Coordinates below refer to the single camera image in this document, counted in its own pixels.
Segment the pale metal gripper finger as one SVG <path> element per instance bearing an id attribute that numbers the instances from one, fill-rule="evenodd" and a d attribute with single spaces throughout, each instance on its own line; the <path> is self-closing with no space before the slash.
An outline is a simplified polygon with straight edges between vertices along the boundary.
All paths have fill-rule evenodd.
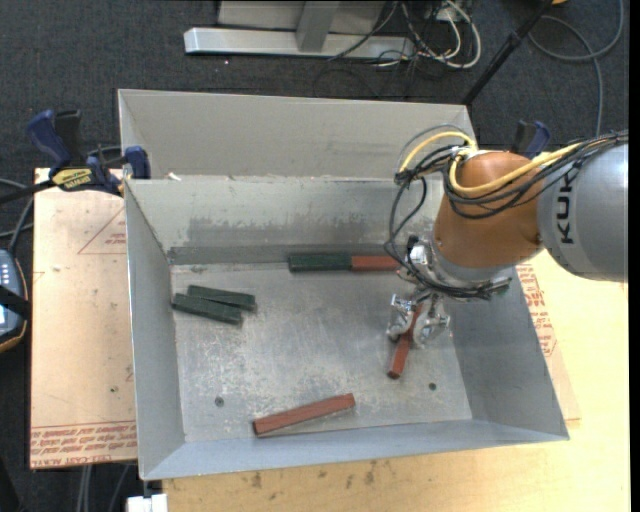
<path id="1" fill-rule="evenodd" d="M 412 334 L 416 303 L 413 299 L 394 294 L 391 298 L 390 308 L 386 336 L 390 341 L 397 342 L 401 336 Z"/>
<path id="2" fill-rule="evenodd" d="M 416 344 L 426 347 L 448 329 L 450 317 L 440 297 L 429 298 L 421 305 L 423 308 L 416 318 Z"/>

